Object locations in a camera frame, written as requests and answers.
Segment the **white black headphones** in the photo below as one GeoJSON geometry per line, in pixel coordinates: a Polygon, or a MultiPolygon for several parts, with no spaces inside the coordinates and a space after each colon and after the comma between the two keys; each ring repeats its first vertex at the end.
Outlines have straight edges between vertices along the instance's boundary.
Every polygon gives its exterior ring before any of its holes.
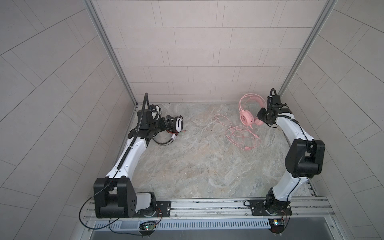
{"type": "Polygon", "coordinates": [[[162,117],[155,123],[154,137],[158,133],[166,131],[171,134],[171,138],[167,142],[159,142],[153,137],[153,141],[160,146],[167,146],[171,144],[176,139],[177,135],[183,131],[183,119],[184,118],[181,115],[177,117],[171,117],[170,115],[162,117]]]}

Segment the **pink headphones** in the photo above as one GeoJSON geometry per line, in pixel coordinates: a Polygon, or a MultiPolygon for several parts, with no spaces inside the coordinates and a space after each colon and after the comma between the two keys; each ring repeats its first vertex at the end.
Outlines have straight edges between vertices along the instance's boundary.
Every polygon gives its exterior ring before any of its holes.
{"type": "Polygon", "coordinates": [[[256,101],[262,108],[265,108],[267,103],[264,98],[257,94],[245,94],[241,97],[238,104],[240,120],[244,126],[250,128],[252,128],[253,125],[261,126],[264,122],[259,120],[256,115],[251,113],[251,111],[246,110],[242,107],[243,100],[245,100],[245,104],[249,101],[256,101]]]}

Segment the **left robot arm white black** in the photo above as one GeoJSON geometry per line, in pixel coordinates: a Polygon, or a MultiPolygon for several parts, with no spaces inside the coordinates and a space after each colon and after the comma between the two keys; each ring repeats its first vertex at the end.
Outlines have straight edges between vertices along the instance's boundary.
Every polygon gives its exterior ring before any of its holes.
{"type": "Polygon", "coordinates": [[[137,193],[132,177],[141,155],[158,133],[166,131],[171,138],[161,145],[172,143],[183,130],[183,117],[167,115],[155,120],[138,119],[137,126],[129,133],[124,152],[104,178],[94,183],[95,213],[98,219],[152,217],[157,212],[155,194],[137,193]]]}

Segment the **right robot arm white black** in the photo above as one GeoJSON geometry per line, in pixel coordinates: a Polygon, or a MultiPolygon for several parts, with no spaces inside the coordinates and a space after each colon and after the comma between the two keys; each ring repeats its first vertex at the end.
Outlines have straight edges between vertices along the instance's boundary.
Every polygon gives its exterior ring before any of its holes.
{"type": "Polygon", "coordinates": [[[279,127],[287,138],[290,149],[285,157],[286,172],[266,196],[265,209],[270,215],[286,214],[291,198],[302,184],[323,168],[325,143],[304,131],[292,111],[281,102],[281,96],[272,89],[267,107],[261,108],[257,117],[269,127],[279,127]]]}

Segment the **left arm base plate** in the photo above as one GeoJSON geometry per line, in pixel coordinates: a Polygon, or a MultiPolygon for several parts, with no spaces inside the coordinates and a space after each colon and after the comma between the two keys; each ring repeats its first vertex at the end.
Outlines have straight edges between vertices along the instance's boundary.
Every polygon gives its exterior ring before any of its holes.
{"type": "Polygon", "coordinates": [[[154,209],[138,210],[134,214],[134,218],[168,218],[171,211],[171,201],[156,201],[154,209]]]}

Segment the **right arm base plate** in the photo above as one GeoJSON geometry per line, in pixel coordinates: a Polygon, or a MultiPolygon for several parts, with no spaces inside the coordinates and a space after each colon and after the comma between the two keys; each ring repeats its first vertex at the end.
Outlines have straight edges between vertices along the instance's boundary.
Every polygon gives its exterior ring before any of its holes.
{"type": "Polygon", "coordinates": [[[251,209],[253,216],[290,216],[292,209],[290,202],[277,200],[245,200],[244,206],[251,209]]]}

